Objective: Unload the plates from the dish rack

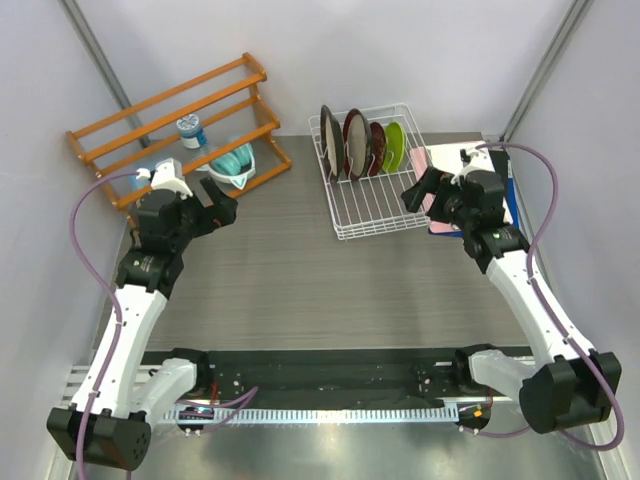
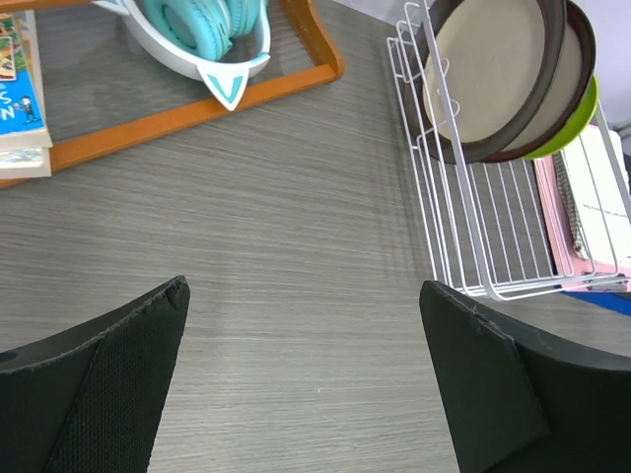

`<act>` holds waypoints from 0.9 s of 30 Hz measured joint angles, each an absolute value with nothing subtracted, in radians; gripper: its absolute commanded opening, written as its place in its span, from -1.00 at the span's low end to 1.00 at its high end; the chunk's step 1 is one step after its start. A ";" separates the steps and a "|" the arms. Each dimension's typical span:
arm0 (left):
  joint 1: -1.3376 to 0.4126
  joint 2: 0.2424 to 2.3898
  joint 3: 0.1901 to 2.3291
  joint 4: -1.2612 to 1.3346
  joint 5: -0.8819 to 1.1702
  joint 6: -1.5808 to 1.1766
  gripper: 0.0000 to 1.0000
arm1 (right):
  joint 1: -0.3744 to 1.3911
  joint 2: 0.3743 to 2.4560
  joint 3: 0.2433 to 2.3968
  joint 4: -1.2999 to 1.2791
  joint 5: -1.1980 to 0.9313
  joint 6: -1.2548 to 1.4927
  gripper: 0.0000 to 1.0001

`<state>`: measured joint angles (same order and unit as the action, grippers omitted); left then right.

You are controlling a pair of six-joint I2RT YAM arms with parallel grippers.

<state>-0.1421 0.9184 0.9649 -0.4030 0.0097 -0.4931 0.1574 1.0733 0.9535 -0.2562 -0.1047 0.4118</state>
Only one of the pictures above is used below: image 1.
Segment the lime green small plate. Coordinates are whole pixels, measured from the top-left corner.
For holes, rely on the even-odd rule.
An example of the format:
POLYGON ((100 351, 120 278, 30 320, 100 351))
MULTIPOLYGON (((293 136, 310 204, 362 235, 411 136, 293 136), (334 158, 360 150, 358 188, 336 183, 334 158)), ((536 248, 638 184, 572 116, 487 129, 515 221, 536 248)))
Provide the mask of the lime green small plate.
POLYGON ((399 122, 391 122, 385 128, 387 150, 383 162, 383 170, 395 173, 402 164, 406 148, 406 132, 399 122))

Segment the red floral small plate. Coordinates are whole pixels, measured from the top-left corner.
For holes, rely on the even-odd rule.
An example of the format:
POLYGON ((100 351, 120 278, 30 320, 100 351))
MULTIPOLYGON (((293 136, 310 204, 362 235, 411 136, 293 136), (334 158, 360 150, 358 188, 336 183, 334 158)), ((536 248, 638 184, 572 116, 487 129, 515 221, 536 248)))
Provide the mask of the red floral small plate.
POLYGON ((387 151, 387 139, 383 126, 379 122, 370 123, 372 142, 372 161, 368 171, 370 177, 376 176, 384 164, 387 151))

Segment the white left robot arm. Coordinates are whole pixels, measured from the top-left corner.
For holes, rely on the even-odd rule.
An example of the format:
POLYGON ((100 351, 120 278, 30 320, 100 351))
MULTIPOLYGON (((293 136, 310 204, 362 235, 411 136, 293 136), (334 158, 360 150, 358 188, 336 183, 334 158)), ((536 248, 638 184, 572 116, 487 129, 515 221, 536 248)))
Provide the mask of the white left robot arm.
POLYGON ((67 407, 51 409, 46 428, 78 478, 88 465, 132 473, 146 456, 154 427, 180 400, 200 399, 214 375, 203 351, 176 348, 141 388, 135 386, 147 343, 196 238, 231 225, 238 203, 212 178, 200 184, 203 204, 175 181, 153 187, 137 207, 138 227, 121 259, 112 313, 89 371, 67 407))

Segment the dark red cream plate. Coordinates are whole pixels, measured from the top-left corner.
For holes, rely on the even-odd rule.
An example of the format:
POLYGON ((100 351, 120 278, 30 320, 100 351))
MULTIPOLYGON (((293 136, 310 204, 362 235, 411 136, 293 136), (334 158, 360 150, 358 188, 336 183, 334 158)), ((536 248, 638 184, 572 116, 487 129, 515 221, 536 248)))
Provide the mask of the dark red cream plate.
POLYGON ((365 176, 371 166, 372 133, 369 121, 357 109, 351 109, 344 121, 343 137, 346 150, 345 171, 350 180, 365 176))

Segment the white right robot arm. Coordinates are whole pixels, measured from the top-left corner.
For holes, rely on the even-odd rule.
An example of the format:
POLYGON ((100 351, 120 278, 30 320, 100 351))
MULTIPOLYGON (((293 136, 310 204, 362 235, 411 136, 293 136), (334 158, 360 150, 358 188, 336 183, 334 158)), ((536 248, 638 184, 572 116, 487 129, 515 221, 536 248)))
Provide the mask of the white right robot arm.
POLYGON ((410 212, 433 198, 427 215, 463 233, 463 247, 499 290, 529 342, 526 365, 478 344, 457 351, 451 380, 465 395, 484 386, 518 402, 539 434, 600 423, 613 413, 621 365, 599 353, 569 320, 535 265, 523 233, 505 219, 499 174, 473 169, 459 177, 429 167, 401 198, 410 212))

